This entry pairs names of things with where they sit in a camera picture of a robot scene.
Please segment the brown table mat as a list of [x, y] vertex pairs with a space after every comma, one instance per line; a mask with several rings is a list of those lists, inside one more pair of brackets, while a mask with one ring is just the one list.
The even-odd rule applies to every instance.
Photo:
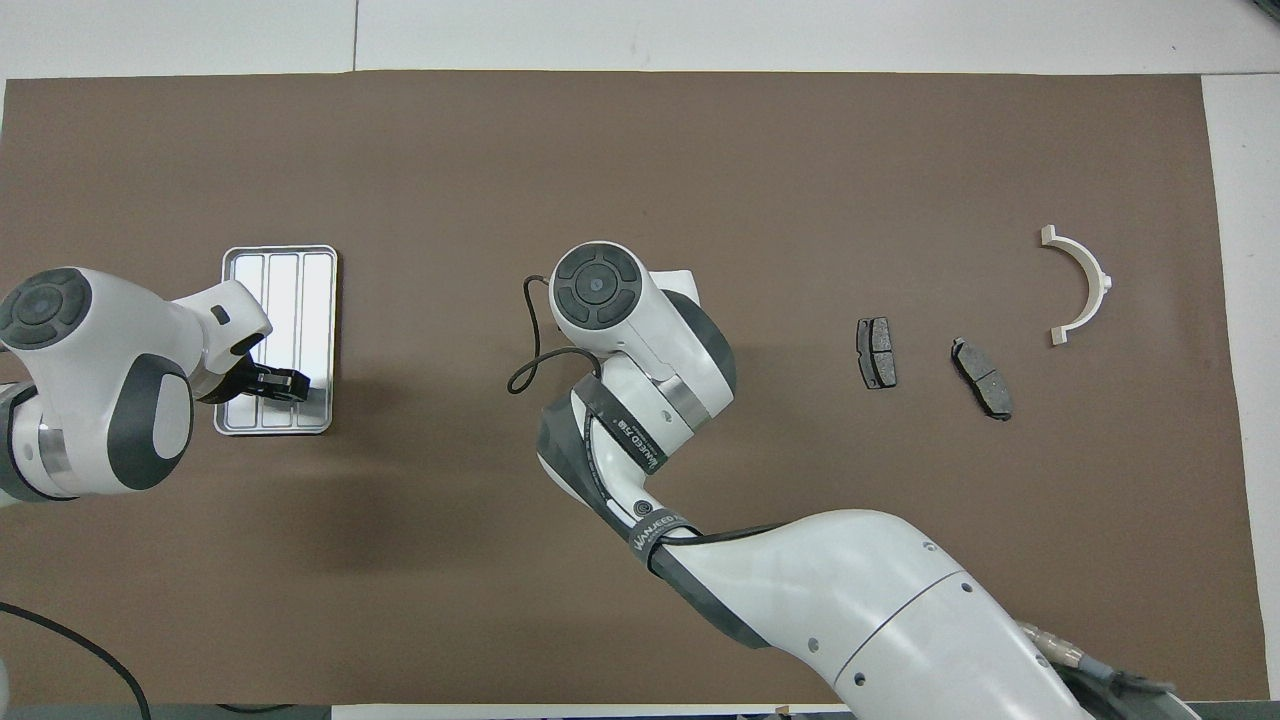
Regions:
[[[1041, 228], [1114, 279], [1088, 286]], [[612, 240], [690, 269], [733, 402], [650, 479], [709, 532], [909, 520], [1012, 616], [1194, 700], [1268, 693], [1201, 82], [361, 72], [8, 87], [0, 295], [63, 264], [165, 297], [238, 245], [340, 256], [332, 427], [196, 413], [155, 489], [0, 511], [0, 600], [154, 703], [824, 703], [541, 470], [588, 372], [521, 281]], [[868, 389], [861, 318], [897, 384]], [[987, 416], [951, 359], [1012, 397]]]

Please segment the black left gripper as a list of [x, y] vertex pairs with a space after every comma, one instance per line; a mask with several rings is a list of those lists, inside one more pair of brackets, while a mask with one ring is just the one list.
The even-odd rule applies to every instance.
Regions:
[[256, 363], [250, 350], [261, 338], [244, 338], [230, 347], [238, 357], [230, 370], [221, 377], [218, 386], [200, 397], [202, 404], [224, 404], [238, 395], [253, 395], [273, 401], [294, 402], [288, 395], [288, 386], [305, 386], [306, 375], [296, 369], [265, 366]]

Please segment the long dark brake pad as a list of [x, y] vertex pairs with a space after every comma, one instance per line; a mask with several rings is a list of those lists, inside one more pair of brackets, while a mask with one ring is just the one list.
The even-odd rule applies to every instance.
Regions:
[[957, 337], [951, 347], [951, 359], [983, 413], [998, 421], [1010, 420], [1012, 397], [1009, 386], [987, 354], [973, 342]]

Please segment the short dark brake pad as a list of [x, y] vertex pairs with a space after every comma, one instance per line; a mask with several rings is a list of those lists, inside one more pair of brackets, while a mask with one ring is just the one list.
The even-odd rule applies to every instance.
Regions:
[[856, 333], [858, 364], [868, 389], [897, 384], [893, 346], [886, 316], [861, 318]]

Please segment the silver metal tray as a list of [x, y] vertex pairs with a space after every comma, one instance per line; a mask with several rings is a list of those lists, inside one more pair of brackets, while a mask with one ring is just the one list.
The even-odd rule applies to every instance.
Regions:
[[218, 405], [214, 427], [224, 436], [316, 436], [333, 418], [337, 360], [338, 254], [328, 245], [234, 247], [221, 277], [242, 283], [262, 306], [273, 332], [251, 350], [265, 366], [310, 379], [302, 402], [241, 395]]

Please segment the white semicircular plastic bracket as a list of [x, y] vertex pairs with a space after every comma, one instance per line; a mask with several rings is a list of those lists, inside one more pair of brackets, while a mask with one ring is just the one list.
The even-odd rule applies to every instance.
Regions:
[[1070, 340], [1071, 333], [1079, 331], [1094, 318], [1107, 292], [1114, 287], [1114, 279], [1105, 272], [1097, 256], [1088, 247], [1060, 234], [1055, 224], [1047, 224], [1041, 228], [1039, 243], [1042, 247], [1056, 249], [1070, 256], [1080, 266], [1088, 286], [1084, 306], [1075, 319], [1068, 324], [1050, 328], [1051, 345], [1059, 347]]

